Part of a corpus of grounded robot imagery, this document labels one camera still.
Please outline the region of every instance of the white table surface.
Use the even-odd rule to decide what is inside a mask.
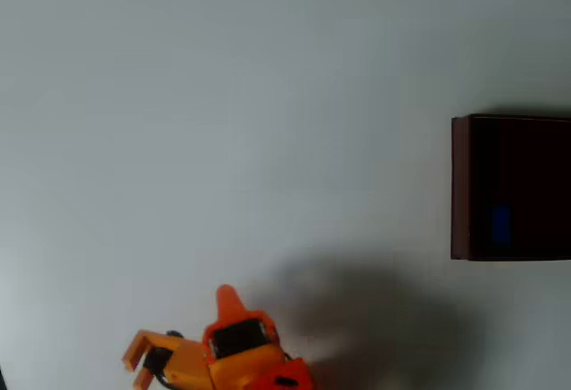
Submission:
[[[568,110],[570,4],[0,0],[9,390],[130,388],[224,282],[327,390],[567,389],[571,264],[448,258],[450,119]]]

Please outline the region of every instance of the orange 3d-printed part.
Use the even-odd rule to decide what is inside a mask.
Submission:
[[[178,332],[141,330],[123,356],[134,382],[147,390],[153,378],[170,390],[314,390],[302,359],[291,360],[281,348],[276,325],[264,311],[249,311],[232,286],[217,292],[218,321],[204,331],[202,343]]]

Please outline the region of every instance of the blue label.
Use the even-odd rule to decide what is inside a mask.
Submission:
[[[511,207],[496,205],[492,208],[492,242],[495,245],[511,245]]]

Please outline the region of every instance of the black object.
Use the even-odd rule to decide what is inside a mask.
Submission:
[[[217,359],[224,359],[252,348],[267,344],[263,325],[257,319],[249,319],[214,332],[213,344]]]
[[[571,259],[571,119],[452,120],[451,257]]]
[[[300,385],[299,381],[288,377],[277,377],[276,384],[283,387],[297,387]]]
[[[2,371],[0,370],[0,390],[7,390],[6,383],[4,381],[4,376],[2,375]]]
[[[167,332],[168,336],[175,336],[177,338],[182,338],[182,334],[176,330],[170,330]],[[149,369],[149,371],[157,378],[157,381],[169,390],[178,390],[178,388],[165,379],[164,369],[169,363],[170,357],[172,356],[172,351],[168,348],[163,347],[153,347],[149,350],[149,353],[145,357],[145,362],[143,367]]]

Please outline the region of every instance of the dark brown box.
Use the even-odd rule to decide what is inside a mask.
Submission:
[[[571,119],[452,119],[451,258],[571,259]]]

